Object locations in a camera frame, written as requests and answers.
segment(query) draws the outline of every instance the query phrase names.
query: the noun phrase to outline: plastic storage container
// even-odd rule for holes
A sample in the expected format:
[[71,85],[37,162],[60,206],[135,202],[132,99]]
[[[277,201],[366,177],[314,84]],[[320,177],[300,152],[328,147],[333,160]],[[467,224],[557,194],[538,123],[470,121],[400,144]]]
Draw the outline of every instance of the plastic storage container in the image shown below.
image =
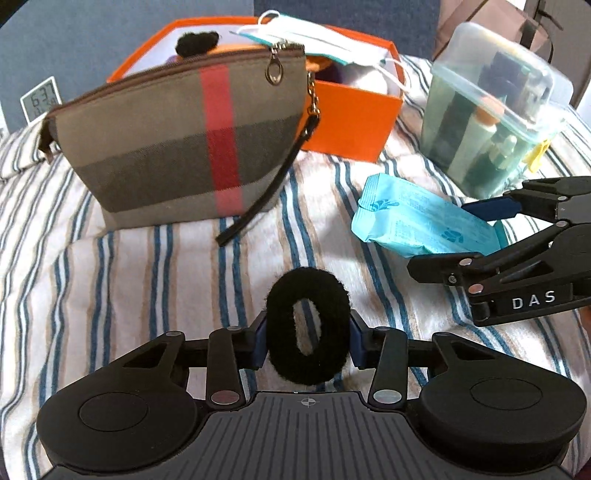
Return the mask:
[[570,81],[480,25],[456,28],[431,69],[420,150],[468,196],[500,194],[523,161],[535,168],[564,126]]

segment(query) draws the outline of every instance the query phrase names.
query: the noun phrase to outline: ear loop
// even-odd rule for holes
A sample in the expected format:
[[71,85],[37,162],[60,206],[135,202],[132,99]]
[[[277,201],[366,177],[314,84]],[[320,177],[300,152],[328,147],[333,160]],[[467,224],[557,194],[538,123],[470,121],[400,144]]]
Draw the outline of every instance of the ear loop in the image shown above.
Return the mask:
[[260,27],[263,24],[262,21],[264,19],[266,19],[266,17],[268,17],[270,15],[273,15],[275,17],[279,17],[281,14],[277,10],[267,10],[266,12],[263,12],[261,14],[261,16],[256,21],[256,24],[255,25],[243,25],[243,26],[239,27],[236,30],[236,33],[240,33],[242,30],[247,30],[249,28],[258,28],[258,27]]
[[382,67],[381,65],[374,65],[375,69],[377,71],[379,71],[382,75],[388,77],[390,80],[392,80],[397,86],[398,88],[400,88],[404,93],[409,93],[411,92],[411,81],[410,81],[410,75],[408,74],[408,70],[406,68],[406,66],[404,66],[402,64],[401,61],[396,60],[396,59],[391,59],[391,58],[387,58],[384,59],[385,61],[391,61],[393,63],[395,63],[396,65],[399,65],[400,68],[402,68],[403,72],[404,72],[404,78],[406,80],[406,83],[408,83],[408,86],[404,85],[397,76],[393,75],[392,73],[390,73],[388,70],[386,70],[384,67]]

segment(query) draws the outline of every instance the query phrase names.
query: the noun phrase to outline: orange gift box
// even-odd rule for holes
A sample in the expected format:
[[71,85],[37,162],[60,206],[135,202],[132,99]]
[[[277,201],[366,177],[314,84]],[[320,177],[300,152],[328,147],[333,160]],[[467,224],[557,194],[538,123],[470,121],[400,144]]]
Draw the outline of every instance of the orange gift box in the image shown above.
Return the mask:
[[[241,42],[245,45],[251,44],[252,42],[248,39],[229,35],[229,33],[237,26],[256,24],[257,20],[256,17],[202,17],[175,20],[132,53],[112,73],[107,82],[114,82],[128,74],[163,64],[167,60],[163,54],[174,55],[176,40],[186,31],[215,30],[220,34],[220,44]],[[385,48],[393,59],[400,60],[398,51],[391,41],[345,28],[329,25],[327,27],[354,40]],[[226,34],[231,37],[230,41],[225,41]],[[404,84],[404,71],[399,65],[396,65],[396,73]],[[402,107],[403,93],[400,92],[398,96],[382,95],[317,80],[316,95],[319,99],[321,120],[310,140],[304,144],[303,150],[337,155],[351,160],[376,162]],[[307,113],[304,112],[300,127],[303,126],[306,117]]]

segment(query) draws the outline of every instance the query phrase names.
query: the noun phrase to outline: clear plastic lid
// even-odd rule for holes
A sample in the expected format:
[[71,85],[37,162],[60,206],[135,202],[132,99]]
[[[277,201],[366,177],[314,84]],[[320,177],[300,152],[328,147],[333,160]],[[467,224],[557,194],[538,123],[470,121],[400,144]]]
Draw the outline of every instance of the clear plastic lid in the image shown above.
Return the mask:
[[572,83],[545,60],[478,24],[458,25],[432,73],[475,104],[504,104],[501,122],[527,141],[538,143],[561,130]]

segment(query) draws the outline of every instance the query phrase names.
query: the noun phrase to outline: plaid cosmetic pouch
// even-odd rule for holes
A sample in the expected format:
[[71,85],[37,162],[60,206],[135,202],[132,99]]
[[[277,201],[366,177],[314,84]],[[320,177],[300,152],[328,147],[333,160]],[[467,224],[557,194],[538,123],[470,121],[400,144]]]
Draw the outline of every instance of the plaid cosmetic pouch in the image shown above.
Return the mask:
[[241,215],[224,245],[277,198],[316,100],[301,45],[199,55],[56,106],[39,148],[65,155],[109,230]]

